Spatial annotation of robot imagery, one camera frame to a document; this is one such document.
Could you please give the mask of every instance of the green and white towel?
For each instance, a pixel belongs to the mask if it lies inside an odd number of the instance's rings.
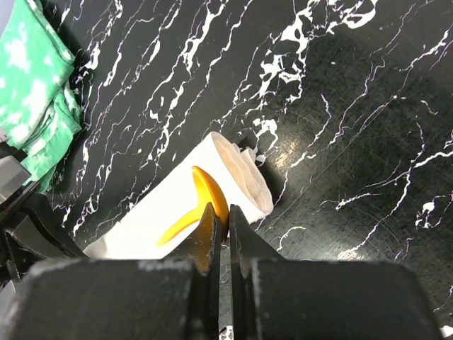
[[[41,191],[81,129],[67,81],[73,62],[40,1],[16,0],[0,37],[0,126],[11,146],[28,153],[22,163]]]

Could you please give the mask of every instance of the marble countertop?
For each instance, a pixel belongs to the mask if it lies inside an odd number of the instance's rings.
[[[451,1],[43,2],[76,54],[49,197],[81,247],[217,131],[257,148],[282,255],[408,266],[453,326]]]

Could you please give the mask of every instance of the rolled white towel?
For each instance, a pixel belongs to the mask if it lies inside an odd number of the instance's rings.
[[[251,149],[240,152],[217,132],[211,132],[191,153],[113,228],[88,245],[85,254],[97,259],[161,259],[198,225],[185,228],[167,244],[160,236],[197,205],[192,166],[205,170],[219,184],[228,205],[241,207],[249,223],[273,210],[272,197],[254,163]]]

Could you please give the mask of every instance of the yellow object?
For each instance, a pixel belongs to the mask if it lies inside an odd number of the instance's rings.
[[[197,191],[198,204],[195,209],[182,216],[172,225],[159,239],[157,246],[160,247],[173,239],[186,227],[200,220],[209,202],[214,206],[214,211],[222,223],[222,236],[225,239],[228,232],[229,210],[227,200],[217,182],[198,166],[192,166],[193,181]]]

